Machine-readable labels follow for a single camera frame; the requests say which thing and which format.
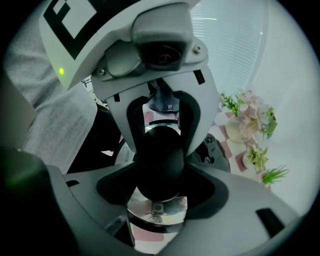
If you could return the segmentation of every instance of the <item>person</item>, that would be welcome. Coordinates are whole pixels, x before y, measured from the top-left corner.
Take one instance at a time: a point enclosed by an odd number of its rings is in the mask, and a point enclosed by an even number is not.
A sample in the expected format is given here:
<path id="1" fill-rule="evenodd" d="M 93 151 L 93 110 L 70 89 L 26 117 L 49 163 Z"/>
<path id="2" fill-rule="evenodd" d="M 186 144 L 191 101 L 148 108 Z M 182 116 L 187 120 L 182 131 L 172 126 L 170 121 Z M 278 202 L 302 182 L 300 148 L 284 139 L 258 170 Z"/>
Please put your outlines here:
<path id="1" fill-rule="evenodd" d="M 63 174 L 106 167 L 110 158 L 101 151 L 115 150 L 120 131 L 109 110 L 97 106 L 79 83 L 66 91 L 48 59 L 39 18 L 43 1 L 10 42 L 3 70 L 36 110 L 23 150 L 57 166 Z"/>

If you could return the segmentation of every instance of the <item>camera lens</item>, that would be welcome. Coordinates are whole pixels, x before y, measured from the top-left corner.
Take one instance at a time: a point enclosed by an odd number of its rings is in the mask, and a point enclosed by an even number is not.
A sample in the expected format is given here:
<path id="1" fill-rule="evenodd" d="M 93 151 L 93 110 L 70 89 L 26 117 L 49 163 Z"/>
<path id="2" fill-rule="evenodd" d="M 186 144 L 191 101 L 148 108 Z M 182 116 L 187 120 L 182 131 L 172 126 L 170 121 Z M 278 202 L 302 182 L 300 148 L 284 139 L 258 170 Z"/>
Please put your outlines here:
<path id="1" fill-rule="evenodd" d="M 162 209 L 162 208 L 161 208 L 161 206 L 160 206 L 160 205 L 156 205 L 156 206 L 155 206 L 155 210 L 156 210 L 156 211 L 158 211 L 158 212 L 159 212 L 159 211 L 161 211 L 161 209 Z"/>
<path id="2" fill-rule="evenodd" d="M 145 46 L 144 60 L 148 64 L 156 66 L 167 66 L 182 58 L 178 49 L 167 44 L 151 43 Z"/>

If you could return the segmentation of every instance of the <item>white wall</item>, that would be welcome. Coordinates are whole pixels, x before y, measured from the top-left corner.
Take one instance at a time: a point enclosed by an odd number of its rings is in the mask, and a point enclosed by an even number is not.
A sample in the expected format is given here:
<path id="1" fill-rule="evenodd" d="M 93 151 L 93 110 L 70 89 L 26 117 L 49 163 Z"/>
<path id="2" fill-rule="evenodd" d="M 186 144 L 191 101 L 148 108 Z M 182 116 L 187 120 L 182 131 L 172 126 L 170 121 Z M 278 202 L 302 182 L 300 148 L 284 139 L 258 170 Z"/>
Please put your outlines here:
<path id="1" fill-rule="evenodd" d="M 270 139 L 267 168 L 287 164 L 289 174 L 272 191 L 299 214 L 320 185 L 320 68 L 301 29 L 283 7 L 268 1 L 269 26 L 254 79 L 257 95 L 275 107 L 278 126 Z"/>

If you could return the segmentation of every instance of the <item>screw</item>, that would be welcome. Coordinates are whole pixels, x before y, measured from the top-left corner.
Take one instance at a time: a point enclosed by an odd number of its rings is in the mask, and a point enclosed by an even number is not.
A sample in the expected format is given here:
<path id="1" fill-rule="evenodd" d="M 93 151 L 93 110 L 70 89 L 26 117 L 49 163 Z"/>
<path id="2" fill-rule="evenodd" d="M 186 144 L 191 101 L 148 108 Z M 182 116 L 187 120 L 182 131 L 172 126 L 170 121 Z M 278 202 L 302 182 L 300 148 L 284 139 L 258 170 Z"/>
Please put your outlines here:
<path id="1" fill-rule="evenodd" d="M 201 47 L 199 45 L 195 45 L 192 50 L 195 54 L 201 53 Z"/>
<path id="2" fill-rule="evenodd" d="M 98 70 L 98 74 L 99 74 L 100 76 L 103 76 L 103 75 L 105 74 L 105 69 L 104 69 L 104 68 L 99 69 L 99 70 Z"/>

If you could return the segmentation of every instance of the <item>pink flower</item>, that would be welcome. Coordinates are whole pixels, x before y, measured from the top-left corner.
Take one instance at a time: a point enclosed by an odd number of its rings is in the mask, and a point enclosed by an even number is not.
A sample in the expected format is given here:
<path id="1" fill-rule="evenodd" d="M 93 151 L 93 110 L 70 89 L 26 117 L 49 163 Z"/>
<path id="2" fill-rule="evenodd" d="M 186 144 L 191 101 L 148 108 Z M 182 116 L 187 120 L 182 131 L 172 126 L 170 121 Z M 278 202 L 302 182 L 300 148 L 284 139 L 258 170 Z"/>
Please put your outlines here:
<path id="1" fill-rule="evenodd" d="M 239 104 L 237 112 L 240 133 L 244 138 L 250 139 L 264 125 L 269 123 L 266 115 L 269 106 L 264 104 L 262 98 L 255 96 L 252 91 L 239 93 L 237 98 L 238 102 L 242 102 Z"/>

